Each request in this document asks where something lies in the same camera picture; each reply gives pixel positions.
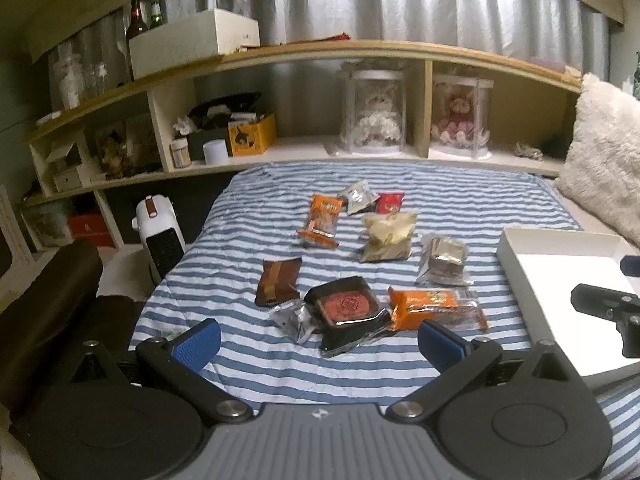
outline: metal screw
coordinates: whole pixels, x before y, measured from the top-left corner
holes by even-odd
[[[235,399],[223,400],[216,406],[216,411],[222,416],[234,418],[244,415],[248,408],[244,402]]]
[[[412,400],[401,400],[396,402],[392,407],[394,413],[402,418],[414,418],[414,416],[421,415],[424,411],[422,406]]]

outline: fluffy pillow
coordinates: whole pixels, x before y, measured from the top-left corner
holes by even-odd
[[[556,186],[640,244],[640,102],[585,75],[574,141]]]

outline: red box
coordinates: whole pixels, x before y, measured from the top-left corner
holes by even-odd
[[[100,214],[69,216],[66,223],[74,238],[88,238],[97,247],[116,246]]]

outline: orange wrapper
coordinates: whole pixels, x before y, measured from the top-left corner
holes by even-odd
[[[319,246],[337,247],[335,231],[342,200],[331,196],[314,195],[306,217],[305,228],[298,234],[305,240]]]
[[[477,301],[461,298],[452,288],[429,290],[393,290],[389,287],[389,299],[394,308],[391,320],[393,330],[418,330],[425,319],[445,324],[472,322],[483,332],[488,324]]]

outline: blue and white striped blanket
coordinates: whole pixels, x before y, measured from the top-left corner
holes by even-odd
[[[377,192],[404,192],[403,210],[418,211],[413,254],[407,261],[358,261],[364,245],[361,215],[343,211],[337,249],[304,248],[296,230],[313,193],[335,196],[366,178]],[[505,226],[579,229],[554,190],[525,173],[450,168],[428,162],[304,162],[270,164],[234,177],[211,208],[201,234],[156,288],[142,312],[132,345],[148,336],[171,337],[215,317],[222,348],[203,377],[254,408],[262,402],[377,402],[383,408],[437,375],[418,352],[415,332],[401,332],[331,359],[319,336],[303,346],[284,337],[254,304],[262,260],[302,257],[298,290],[359,275],[381,301],[387,289],[415,288],[419,235],[464,240],[491,338],[506,349],[528,348],[527,331],[495,250]],[[471,338],[474,332],[462,333]],[[622,478],[640,449],[640,379],[598,395],[614,428],[602,478]]]

